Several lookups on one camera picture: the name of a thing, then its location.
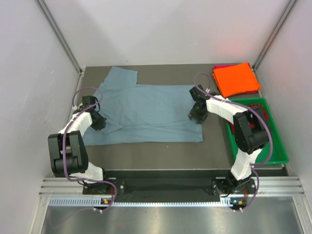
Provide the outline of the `grey-blue t-shirt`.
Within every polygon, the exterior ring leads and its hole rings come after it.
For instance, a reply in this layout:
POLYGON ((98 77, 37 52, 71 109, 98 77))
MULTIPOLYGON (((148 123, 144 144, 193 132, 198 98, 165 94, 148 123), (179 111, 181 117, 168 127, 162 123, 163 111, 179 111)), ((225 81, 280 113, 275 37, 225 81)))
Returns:
POLYGON ((106 126, 89 127, 86 146, 142 142, 202 142, 202 127, 188 118, 191 85, 137 83, 138 72, 112 67, 94 96, 106 126))

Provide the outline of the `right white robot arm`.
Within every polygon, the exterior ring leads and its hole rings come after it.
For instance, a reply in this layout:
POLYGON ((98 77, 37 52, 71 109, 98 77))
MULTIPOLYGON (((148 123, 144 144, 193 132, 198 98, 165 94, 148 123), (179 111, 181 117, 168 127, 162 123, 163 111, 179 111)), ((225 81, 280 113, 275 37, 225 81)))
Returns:
POLYGON ((226 180, 229 190, 239 193, 250 180, 258 155, 272 139, 264 110, 258 105, 250 107, 232 102, 217 93, 204 94, 201 88, 195 86, 189 90, 195 104, 188 117, 202 124, 212 113, 233 125, 238 151, 226 180))

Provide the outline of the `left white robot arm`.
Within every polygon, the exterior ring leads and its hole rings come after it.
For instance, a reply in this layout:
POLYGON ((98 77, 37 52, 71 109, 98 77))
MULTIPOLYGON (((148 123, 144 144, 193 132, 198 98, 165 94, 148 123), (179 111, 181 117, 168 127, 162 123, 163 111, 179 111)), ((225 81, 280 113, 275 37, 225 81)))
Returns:
POLYGON ((109 191, 111 182, 104 177, 101 167, 89 161, 83 142, 83 136, 89 128, 96 131, 105 128, 106 118, 99 111, 99 100, 96 97, 83 96, 82 104, 75 107, 66 126, 48 137, 48 149, 51 169, 56 177, 94 183, 94 188, 103 194, 109 191))

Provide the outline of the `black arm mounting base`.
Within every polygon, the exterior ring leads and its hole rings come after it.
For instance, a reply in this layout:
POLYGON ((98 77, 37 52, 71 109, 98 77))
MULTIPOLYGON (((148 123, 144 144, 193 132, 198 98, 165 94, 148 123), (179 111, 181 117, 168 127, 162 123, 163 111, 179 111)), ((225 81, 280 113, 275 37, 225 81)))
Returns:
POLYGON ((134 192, 188 192, 203 195, 253 194, 255 181, 248 176, 241 182, 226 169, 216 170, 108 170, 104 178, 118 189, 118 194, 134 192))

